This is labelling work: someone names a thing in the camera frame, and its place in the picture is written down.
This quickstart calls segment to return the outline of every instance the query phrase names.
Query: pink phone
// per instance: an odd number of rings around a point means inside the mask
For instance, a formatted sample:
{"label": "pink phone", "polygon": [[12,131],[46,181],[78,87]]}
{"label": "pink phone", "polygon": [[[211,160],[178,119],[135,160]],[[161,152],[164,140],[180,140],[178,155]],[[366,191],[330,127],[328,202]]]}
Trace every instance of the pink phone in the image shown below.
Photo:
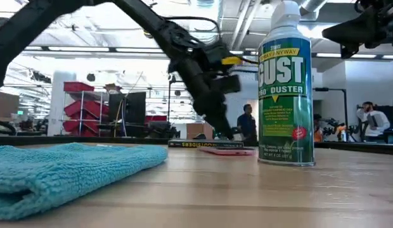
{"label": "pink phone", "polygon": [[250,156],[255,155],[255,149],[241,147],[199,147],[199,151],[227,156]]}

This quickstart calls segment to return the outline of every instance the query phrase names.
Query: man in white shirt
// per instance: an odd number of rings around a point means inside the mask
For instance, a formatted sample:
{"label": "man in white shirt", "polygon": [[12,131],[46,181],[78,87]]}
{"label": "man in white shirt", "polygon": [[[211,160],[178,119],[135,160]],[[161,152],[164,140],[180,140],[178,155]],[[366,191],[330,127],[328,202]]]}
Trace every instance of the man in white shirt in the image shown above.
{"label": "man in white shirt", "polygon": [[374,110],[374,105],[370,101],[363,103],[363,109],[357,110],[357,116],[362,122],[366,122],[370,119],[369,116],[379,119],[380,121],[377,121],[378,126],[368,123],[364,136],[368,142],[384,143],[381,136],[383,132],[390,127],[387,116],[382,111]]}

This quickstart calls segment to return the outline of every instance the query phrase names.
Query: red label sticker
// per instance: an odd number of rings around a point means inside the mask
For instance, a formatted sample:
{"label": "red label sticker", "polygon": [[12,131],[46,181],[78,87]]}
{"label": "red label sticker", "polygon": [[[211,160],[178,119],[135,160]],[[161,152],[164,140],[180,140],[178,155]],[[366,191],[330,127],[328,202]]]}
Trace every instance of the red label sticker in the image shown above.
{"label": "red label sticker", "polygon": [[306,129],[304,127],[297,127],[292,131],[293,140],[299,140],[306,137]]}

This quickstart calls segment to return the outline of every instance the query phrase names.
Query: green can label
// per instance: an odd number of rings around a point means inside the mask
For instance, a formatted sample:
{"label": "green can label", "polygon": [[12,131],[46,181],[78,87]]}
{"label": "green can label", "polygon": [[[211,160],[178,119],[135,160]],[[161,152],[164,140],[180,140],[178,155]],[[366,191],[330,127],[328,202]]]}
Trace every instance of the green can label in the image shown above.
{"label": "green can label", "polygon": [[311,44],[300,38],[259,48],[259,160],[313,165]]}

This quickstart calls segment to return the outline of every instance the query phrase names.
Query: white can cap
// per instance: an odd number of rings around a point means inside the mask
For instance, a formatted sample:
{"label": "white can cap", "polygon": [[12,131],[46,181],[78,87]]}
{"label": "white can cap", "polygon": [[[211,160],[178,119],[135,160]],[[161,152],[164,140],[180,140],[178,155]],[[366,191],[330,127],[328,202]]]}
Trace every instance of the white can cap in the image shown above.
{"label": "white can cap", "polygon": [[299,5],[295,1],[282,1],[271,16],[271,30],[285,26],[296,27],[299,20]]}

